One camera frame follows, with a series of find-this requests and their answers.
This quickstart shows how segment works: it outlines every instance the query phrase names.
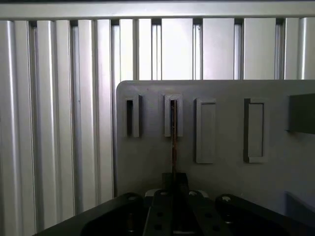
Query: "metal slat wall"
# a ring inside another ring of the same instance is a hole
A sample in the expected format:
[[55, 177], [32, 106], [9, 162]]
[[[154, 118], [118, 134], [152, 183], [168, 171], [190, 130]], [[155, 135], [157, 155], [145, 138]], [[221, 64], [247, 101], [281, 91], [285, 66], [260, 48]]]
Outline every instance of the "metal slat wall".
[[293, 1], [2, 4], [0, 235], [114, 196], [120, 82], [313, 79], [314, 17]]

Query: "thin metal rod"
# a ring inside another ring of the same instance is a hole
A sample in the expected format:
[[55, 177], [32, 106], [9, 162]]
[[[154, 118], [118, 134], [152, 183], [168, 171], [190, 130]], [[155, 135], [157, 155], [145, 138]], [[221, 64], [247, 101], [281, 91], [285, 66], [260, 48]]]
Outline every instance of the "thin metal rod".
[[177, 101], [171, 101], [171, 127], [172, 127], [172, 174], [175, 181], [177, 160]]

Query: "horizontal metal bar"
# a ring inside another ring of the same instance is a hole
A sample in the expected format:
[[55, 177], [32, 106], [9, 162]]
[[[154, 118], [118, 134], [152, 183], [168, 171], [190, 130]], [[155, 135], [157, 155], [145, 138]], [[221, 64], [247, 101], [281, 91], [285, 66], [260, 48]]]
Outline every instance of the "horizontal metal bar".
[[311, 17], [315, 2], [121, 2], [2, 4], [0, 19], [106, 17]]

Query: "screw head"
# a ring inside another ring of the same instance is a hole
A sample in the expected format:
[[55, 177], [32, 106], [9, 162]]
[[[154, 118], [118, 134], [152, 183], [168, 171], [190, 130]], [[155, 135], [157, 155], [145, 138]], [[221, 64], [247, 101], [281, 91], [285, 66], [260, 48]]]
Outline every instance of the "screw head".
[[225, 201], [225, 202], [229, 202], [229, 201], [231, 201], [231, 198], [228, 197], [228, 196], [223, 196], [222, 200]]

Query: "rectangular bracket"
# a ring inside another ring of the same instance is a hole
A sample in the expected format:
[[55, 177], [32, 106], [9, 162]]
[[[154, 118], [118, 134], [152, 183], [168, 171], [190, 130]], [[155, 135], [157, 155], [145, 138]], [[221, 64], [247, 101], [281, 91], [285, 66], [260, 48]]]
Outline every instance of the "rectangular bracket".
[[315, 93], [289, 96], [288, 131], [315, 134]]
[[264, 163], [269, 153], [270, 114], [267, 99], [244, 100], [243, 158], [248, 163]]
[[177, 136], [183, 136], [183, 96], [181, 94], [164, 95], [164, 136], [171, 137], [171, 101], [177, 101]]
[[216, 156], [216, 100], [196, 99], [196, 162], [214, 163]]
[[123, 103], [123, 132], [125, 137], [140, 137], [140, 95], [126, 96]]

